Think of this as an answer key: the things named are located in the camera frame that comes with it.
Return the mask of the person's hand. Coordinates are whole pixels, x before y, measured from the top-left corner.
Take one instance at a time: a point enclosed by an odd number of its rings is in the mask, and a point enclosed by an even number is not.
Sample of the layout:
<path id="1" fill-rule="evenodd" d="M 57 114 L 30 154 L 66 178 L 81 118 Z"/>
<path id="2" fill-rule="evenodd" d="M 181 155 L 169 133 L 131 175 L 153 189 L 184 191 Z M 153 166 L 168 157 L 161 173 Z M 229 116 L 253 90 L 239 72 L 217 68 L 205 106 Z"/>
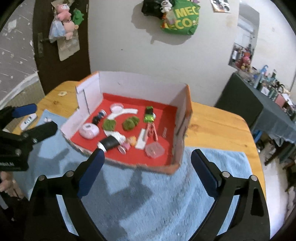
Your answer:
<path id="1" fill-rule="evenodd" d="M 1 171 L 1 192 L 5 192 L 10 197 L 24 198 L 24 194 L 11 172 Z"/>

